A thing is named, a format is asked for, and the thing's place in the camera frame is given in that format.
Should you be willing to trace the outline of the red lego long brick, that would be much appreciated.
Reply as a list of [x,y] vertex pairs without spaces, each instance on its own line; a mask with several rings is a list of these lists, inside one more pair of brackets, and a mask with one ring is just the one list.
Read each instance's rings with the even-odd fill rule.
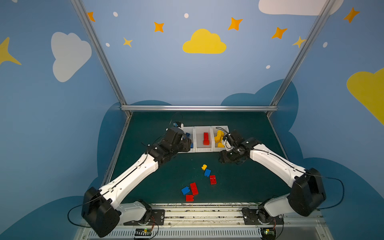
[[209,133],[204,133],[203,145],[204,146],[209,146],[210,145]]
[[192,194],[194,196],[199,194],[199,191],[198,191],[196,183],[191,183],[190,184],[190,188],[191,188]]

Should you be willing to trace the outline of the blue lego bottom brick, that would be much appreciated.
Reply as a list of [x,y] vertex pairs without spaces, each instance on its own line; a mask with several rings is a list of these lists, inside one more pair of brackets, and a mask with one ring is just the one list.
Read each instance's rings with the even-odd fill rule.
[[184,187],[184,188],[181,189],[181,191],[182,191],[182,194],[185,196],[185,195],[187,195],[191,190],[190,190],[189,187]]

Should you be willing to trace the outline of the red lego bottom brick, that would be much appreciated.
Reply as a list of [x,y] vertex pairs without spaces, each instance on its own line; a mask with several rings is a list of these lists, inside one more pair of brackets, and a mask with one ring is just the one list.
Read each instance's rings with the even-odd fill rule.
[[186,202],[193,202],[194,201],[194,195],[186,195]]

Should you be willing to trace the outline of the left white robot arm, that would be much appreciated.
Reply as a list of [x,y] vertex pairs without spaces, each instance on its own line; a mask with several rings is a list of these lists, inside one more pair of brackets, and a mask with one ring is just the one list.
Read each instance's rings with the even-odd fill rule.
[[192,140],[181,122],[173,123],[162,139],[147,147],[141,157],[125,172],[106,185],[89,188],[83,198],[81,216],[96,234],[103,238],[119,224],[147,224],[152,208],[144,201],[122,206],[124,198],[146,177],[169,162],[178,153],[187,153]]

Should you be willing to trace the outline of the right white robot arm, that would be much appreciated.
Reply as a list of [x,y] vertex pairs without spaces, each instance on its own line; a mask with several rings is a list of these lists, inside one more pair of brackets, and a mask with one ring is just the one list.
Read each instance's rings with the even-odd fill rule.
[[251,159],[263,165],[291,188],[289,194],[271,198],[258,206],[257,216],[262,224],[288,213],[309,216],[327,198],[322,176],[314,168],[305,169],[270,150],[255,138],[244,139],[237,131],[223,137],[225,147],[220,152],[221,163],[239,163]]

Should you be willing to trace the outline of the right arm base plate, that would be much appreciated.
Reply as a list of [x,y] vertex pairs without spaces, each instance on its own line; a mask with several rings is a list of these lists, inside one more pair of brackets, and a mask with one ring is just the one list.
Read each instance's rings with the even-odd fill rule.
[[259,209],[242,208],[245,225],[283,225],[283,217],[271,217],[266,211]]

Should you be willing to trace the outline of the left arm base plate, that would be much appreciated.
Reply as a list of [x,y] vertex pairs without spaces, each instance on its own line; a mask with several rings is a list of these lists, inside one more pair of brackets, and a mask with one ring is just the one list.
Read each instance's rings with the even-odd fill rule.
[[129,221],[123,223],[124,226],[151,226],[155,225],[163,226],[165,221],[165,210],[151,210],[151,212],[145,213],[140,221]]

